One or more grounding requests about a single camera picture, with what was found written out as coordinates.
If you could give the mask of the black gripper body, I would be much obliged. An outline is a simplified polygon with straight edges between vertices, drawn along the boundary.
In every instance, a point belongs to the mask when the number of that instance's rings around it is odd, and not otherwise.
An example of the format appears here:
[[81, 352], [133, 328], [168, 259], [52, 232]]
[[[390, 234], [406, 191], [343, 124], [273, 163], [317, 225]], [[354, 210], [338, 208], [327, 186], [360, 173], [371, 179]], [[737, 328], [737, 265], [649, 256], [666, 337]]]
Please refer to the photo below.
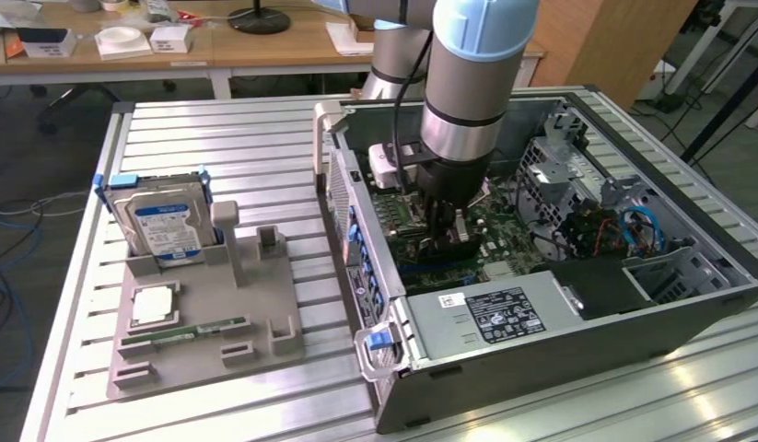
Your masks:
[[472, 161], [436, 157], [418, 165], [416, 185], [423, 194], [436, 201], [467, 204], [480, 189], [488, 163], [490, 155]]

